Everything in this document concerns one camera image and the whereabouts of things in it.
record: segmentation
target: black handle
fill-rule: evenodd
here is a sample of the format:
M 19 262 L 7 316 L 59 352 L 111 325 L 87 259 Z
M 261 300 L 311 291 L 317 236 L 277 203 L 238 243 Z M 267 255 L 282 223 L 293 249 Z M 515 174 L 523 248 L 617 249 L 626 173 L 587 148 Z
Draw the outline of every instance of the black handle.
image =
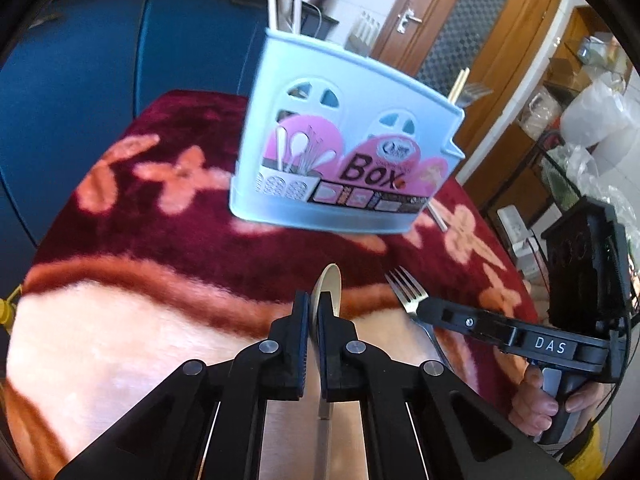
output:
M 545 381 L 542 389 L 558 401 L 558 413 L 551 419 L 551 427 L 542 433 L 539 444 L 557 444 L 569 440 L 580 417 L 580 412 L 568 413 L 564 405 L 569 397 L 587 382 L 587 377 L 570 372 L 561 372 L 546 368 L 543 370 Z

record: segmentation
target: fork tines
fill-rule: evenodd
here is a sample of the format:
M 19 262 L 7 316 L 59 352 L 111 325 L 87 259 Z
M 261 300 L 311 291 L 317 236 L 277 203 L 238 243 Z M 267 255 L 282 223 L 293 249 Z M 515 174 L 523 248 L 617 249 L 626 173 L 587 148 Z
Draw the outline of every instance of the fork tines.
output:
M 397 267 L 385 274 L 385 279 L 402 304 L 421 301 L 429 295 L 424 287 L 404 267 Z

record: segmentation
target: chopstick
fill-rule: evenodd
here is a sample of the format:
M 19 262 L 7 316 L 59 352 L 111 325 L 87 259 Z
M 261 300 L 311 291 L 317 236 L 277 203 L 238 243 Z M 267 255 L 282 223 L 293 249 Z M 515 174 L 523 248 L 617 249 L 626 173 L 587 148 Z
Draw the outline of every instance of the chopstick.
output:
M 449 101 L 451 104 L 456 104 L 456 101 L 460 97 L 460 94 L 462 94 L 462 90 L 465 87 L 466 78 L 469 77 L 470 72 L 471 69 L 467 67 L 464 70 L 461 70 L 458 74 L 458 78 L 456 79 L 456 82 L 453 83 L 451 92 L 449 92 L 449 97 L 447 97 L 447 101 Z
M 293 28 L 294 34 L 300 34 L 302 28 L 302 0 L 293 0 Z
M 276 12 L 276 0 L 267 0 L 269 9 L 269 28 L 278 30 L 278 13 Z

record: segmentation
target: finger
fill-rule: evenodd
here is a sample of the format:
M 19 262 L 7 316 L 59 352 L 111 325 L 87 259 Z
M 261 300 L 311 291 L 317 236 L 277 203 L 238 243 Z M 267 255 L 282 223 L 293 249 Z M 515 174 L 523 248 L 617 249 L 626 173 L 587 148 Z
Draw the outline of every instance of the finger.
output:
M 534 413 L 555 415 L 558 412 L 558 402 L 548 393 L 531 386 L 529 383 L 520 384 L 518 393 L 513 398 L 516 399 L 516 397 L 521 397 L 522 401 Z
M 593 418 L 593 413 L 595 412 L 595 405 L 589 406 L 588 408 L 582 410 L 580 417 L 578 418 L 578 424 L 575 426 L 574 434 L 572 434 L 572 438 L 578 436 L 584 431 L 584 428 L 587 427 L 589 421 Z
M 531 384 L 534 388 L 542 388 L 544 381 L 542 377 L 542 370 L 534 365 L 529 365 L 524 372 L 524 381 Z
M 542 431 L 540 431 L 538 428 L 532 427 L 515 410 L 511 410 L 511 413 L 509 414 L 509 422 L 516 428 L 518 428 L 522 433 L 529 436 L 538 436 L 539 434 L 542 434 Z
M 535 428 L 539 433 L 551 428 L 551 417 L 543 415 L 542 413 L 533 412 L 531 407 L 524 402 L 522 396 L 516 395 L 513 397 L 512 403 L 513 411 L 517 413 L 530 428 Z
M 569 412 L 580 412 L 602 400 L 604 386 L 600 383 L 586 383 L 567 399 L 564 408 Z

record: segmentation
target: red floral tablecloth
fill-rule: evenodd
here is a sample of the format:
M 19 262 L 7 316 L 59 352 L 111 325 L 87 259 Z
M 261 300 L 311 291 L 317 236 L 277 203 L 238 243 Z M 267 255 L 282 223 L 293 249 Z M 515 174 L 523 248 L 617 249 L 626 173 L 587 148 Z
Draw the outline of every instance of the red floral tablecloth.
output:
M 536 320 L 507 254 L 453 179 L 433 200 L 445 233 L 427 213 L 388 236 L 235 218 L 228 190 L 245 107 L 209 92 L 159 98 L 94 165 L 40 245 L 7 387 L 12 434 L 34 478 L 52 478 L 182 361 L 226 360 L 264 337 L 329 263 L 342 271 L 341 315 L 394 358 L 422 358 L 383 277 L 398 265 L 434 296 Z M 522 364 L 457 334 L 438 338 L 457 373 L 506 412 Z

